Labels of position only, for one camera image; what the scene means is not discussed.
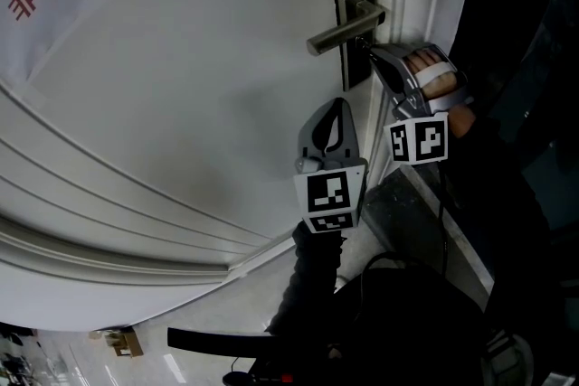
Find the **person's right hand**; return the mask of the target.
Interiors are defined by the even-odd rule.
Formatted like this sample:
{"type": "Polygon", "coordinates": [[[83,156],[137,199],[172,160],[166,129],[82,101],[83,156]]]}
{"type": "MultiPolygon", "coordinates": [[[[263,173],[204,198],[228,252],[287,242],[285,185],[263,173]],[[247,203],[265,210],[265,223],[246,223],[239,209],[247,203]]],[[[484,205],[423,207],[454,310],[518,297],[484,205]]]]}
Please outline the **person's right hand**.
{"type": "Polygon", "coordinates": [[[433,46],[411,52],[403,61],[427,100],[449,95],[466,86],[465,78],[449,59],[433,46]]]}

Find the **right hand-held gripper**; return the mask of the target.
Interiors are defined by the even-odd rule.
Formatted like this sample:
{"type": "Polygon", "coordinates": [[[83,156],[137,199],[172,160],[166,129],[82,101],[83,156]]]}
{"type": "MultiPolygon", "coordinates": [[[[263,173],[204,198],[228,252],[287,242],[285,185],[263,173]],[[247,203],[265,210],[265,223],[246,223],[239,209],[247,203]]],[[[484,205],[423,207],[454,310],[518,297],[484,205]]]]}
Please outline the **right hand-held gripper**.
{"type": "Polygon", "coordinates": [[[423,96],[404,57],[430,46],[438,49],[458,70],[449,56],[431,42],[418,45],[371,45],[369,48],[368,59],[392,101],[396,122],[387,126],[385,133],[392,149],[393,160],[399,164],[421,165],[447,159],[449,111],[457,105],[472,102],[467,87],[468,80],[459,70],[466,80],[464,88],[432,100],[423,96]]]}

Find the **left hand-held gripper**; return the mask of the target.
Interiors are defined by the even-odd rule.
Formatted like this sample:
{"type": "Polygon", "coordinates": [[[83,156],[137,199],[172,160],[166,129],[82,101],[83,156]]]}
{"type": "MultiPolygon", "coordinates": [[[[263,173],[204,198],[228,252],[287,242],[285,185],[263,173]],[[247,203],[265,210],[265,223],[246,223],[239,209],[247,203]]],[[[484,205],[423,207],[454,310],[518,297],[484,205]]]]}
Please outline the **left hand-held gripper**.
{"type": "Polygon", "coordinates": [[[309,231],[320,234],[355,228],[368,162],[359,155],[349,103],[337,98],[317,109],[299,131],[298,149],[293,180],[309,231]]]}

